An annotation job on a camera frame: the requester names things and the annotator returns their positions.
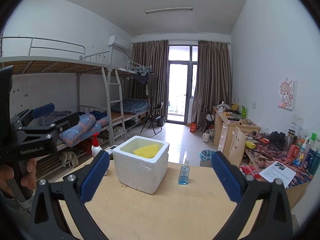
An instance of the electrical outlet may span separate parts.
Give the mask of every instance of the electrical outlet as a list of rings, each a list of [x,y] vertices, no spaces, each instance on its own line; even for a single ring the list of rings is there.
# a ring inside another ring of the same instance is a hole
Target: electrical outlet
[[[298,116],[294,114],[291,122],[294,124],[297,124],[297,121],[298,121]]]
[[[297,118],[297,125],[298,125],[298,126],[302,126],[302,124],[303,124],[303,118],[302,118],[301,116],[298,116],[298,118]]]

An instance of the human hand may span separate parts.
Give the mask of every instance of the human hand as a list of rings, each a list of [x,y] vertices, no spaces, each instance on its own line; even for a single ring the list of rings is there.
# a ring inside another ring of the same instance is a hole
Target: human hand
[[[35,158],[28,160],[28,174],[21,178],[21,185],[28,189],[34,189],[36,187],[36,164],[37,161]],[[7,197],[15,197],[7,181],[7,179],[12,179],[13,175],[13,169],[10,166],[6,164],[0,165],[0,190]]]

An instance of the styrofoam box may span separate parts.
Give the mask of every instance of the styrofoam box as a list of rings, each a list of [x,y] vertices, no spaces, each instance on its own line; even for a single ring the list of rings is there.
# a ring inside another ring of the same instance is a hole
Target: styrofoam box
[[[152,144],[158,144],[160,149],[153,158],[133,154],[134,150]],[[168,150],[167,142],[133,136],[113,150],[118,180],[129,187],[153,194],[167,172]]]

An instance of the blue gripper pad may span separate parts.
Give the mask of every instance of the blue gripper pad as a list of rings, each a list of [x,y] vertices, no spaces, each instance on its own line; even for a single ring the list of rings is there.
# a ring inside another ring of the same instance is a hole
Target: blue gripper pad
[[[41,106],[41,107],[38,107],[36,109],[33,109],[32,112],[31,112],[31,117],[33,119],[36,119],[36,118],[39,118],[41,116],[50,114],[53,111],[54,111],[54,104],[50,103],[50,104],[47,104],[45,106]]]
[[[232,168],[234,165],[231,165],[221,152],[215,152],[211,156],[211,166],[217,174],[230,200],[239,203],[242,199],[242,186],[244,187],[244,183],[241,185],[241,181],[239,180],[241,177],[238,177],[238,179],[235,177],[234,173],[236,170]],[[243,177],[239,169],[236,166],[234,167]]]
[[[100,151],[94,158],[93,162],[95,162],[94,166],[91,168],[81,184],[80,201],[82,204],[92,200],[93,195],[103,178],[103,175],[109,167],[109,154],[106,151]]]

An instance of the air conditioner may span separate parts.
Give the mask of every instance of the air conditioner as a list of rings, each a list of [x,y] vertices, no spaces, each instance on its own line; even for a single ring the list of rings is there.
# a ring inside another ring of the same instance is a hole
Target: air conditioner
[[[124,39],[117,37],[117,36],[110,36],[109,46],[120,49],[120,50],[127,50],[130,46],[130,43],[128,41],[125,41]]]

